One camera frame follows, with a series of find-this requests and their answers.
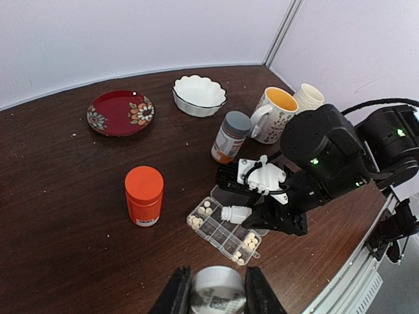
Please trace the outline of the clear plastic pill organizer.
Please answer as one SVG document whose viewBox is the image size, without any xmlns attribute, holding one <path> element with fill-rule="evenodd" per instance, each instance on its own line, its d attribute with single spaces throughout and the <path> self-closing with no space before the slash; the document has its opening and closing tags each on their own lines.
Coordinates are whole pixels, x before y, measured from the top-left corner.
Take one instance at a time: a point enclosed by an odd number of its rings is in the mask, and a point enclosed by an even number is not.
<svg viewBox="0 0 419 314">
<path fill-rule="evenodd" d="M 244 205 L 247 198 L 214 186 L 186 218 L 187 225 L 202 239 L 215 247 L 226 258 L 239 266 L 245 266 L 261 255 L 257 249 L 267 230 L 248 230 L 239 224 L 221 219 L 223 206 Z"/>
</svg>

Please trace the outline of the small white dropper bottle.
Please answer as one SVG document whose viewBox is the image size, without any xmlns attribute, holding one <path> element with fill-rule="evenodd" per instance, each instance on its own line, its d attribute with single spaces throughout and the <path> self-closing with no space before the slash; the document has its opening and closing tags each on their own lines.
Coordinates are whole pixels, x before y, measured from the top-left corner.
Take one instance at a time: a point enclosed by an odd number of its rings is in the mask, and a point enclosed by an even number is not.
<svg viewBox="0 0 419 314">
<path fill-rule="evenodd" d="M 221 220 L 241 224 L 252 214 L 252 211 L 252 208 L 246 206 L 224 206 L 221 210 Z"/>
</svg>

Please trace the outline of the orange pill bottle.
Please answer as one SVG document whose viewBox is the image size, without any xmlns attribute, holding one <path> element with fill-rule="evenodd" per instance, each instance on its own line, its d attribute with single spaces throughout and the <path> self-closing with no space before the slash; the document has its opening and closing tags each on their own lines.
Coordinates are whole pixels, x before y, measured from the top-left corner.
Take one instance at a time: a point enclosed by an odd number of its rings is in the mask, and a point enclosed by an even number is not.
<svg viewBox="0 0 419 314">
<path fill-rule="evenodd" d="M 131 221 L 140 227 L 157 223 L 162 208 L 164 179 L 150 166 L 135 167 L 124 180 L 128 213 Z"/>
</svg>

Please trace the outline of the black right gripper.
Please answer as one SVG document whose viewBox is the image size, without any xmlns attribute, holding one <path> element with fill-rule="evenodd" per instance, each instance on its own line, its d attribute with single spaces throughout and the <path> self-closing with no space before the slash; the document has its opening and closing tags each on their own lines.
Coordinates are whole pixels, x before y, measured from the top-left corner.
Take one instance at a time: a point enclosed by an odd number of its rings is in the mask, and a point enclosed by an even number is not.
<svg viewBox="0 0 419 314">
<path fill-rule="evenodd" d="M 325 205 L 365 184 L 365 150 L 353 124 L 331 104 L 304 111 L 285 126 L 280 140 L 282 154 L 299 171 L 285 179 L 287 203 L 272 194 L 254 205 L 242 223 L 247 229 L 305 236 L 307 212 Z"/>
</svg>

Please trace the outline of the grey cap pill bottle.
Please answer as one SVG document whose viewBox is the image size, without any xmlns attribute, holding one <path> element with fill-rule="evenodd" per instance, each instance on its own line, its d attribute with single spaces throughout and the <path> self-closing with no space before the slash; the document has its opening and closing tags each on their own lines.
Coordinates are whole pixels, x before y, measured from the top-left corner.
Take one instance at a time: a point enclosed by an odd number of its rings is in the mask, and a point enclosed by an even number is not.
<svg viewBox="0 0 419 314">
<path fill-rule="evenodd" d="M 228 112 L 211 148 L 212 158 L 221 163 L 232 162 L 252 127 L 250 118 L 240 111 Z"/>
</svg>

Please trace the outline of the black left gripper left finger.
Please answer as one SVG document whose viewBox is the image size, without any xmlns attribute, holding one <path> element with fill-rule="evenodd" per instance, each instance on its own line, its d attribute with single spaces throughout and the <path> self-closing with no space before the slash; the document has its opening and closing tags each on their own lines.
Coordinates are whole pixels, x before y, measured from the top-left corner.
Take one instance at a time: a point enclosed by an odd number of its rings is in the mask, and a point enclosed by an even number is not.
<svg viewBox="0 0 419 314">
<path fill-rule="evenodd" d="M 148 314 L 186 314 L 190 309 L 192 272 L 190 266 L 178 267 Z"/>
</svg>

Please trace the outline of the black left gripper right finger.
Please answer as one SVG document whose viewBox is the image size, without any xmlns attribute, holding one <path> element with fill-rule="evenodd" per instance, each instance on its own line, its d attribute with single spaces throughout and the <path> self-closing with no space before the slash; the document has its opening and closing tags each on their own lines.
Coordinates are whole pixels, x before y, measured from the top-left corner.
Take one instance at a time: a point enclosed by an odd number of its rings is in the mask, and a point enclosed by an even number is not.
<svg viewBox="0 0 419 314">
<path fill-rule="evenodd" d="M 258 267 L 248 267 L 245 276 L 246 314 L 285 314 L 263 272 Z"/>
</svg>

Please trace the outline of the white dropper bottle cap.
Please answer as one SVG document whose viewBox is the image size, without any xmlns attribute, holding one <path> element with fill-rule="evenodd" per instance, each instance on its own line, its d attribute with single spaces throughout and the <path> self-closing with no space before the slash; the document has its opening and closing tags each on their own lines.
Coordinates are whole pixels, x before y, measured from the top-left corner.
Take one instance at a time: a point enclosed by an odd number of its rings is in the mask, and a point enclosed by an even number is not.
<svg viewBox="0 0 419 314">
<path fill-rule="evenodd" d="M 242 276 L 226 266 L 210 266 L 192 279 L 190 313 L 243 313 L 246 294 Z"/>
</svg>

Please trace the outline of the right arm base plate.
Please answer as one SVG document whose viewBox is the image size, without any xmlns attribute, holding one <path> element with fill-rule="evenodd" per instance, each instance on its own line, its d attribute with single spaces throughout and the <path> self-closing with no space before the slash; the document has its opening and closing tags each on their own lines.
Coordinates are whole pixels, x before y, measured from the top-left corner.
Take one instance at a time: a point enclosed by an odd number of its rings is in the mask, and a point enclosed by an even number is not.
<svg viewBox="0 0 419 314">
<path fill-rule="evenodd" d="M 378 262 L 386 256 L 393 264 L 399 264 L 409 237 L 417 231 L 418 221 L 409 207 L 397 208 L 394 213 L 385 209 L 365 245 Z"/>
</svg>

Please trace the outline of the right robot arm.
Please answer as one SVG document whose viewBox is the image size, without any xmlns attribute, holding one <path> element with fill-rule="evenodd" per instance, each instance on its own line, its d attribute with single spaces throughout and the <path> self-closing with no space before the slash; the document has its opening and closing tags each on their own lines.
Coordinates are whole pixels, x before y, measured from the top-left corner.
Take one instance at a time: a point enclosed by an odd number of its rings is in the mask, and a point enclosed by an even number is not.
<svg viewBox="0 0 419 314">
<path fill-rule="evenodd" d="M 282 154 L 300 169 L 251 203 L 241 225 L 303 236 L 306 212 L 370 182 L 383 190 L 418 172 L 418 120 L 409 105 L 384 107 L 353 125 L 334 105 L 304 111 L 287 123 Z"/>
</svg>

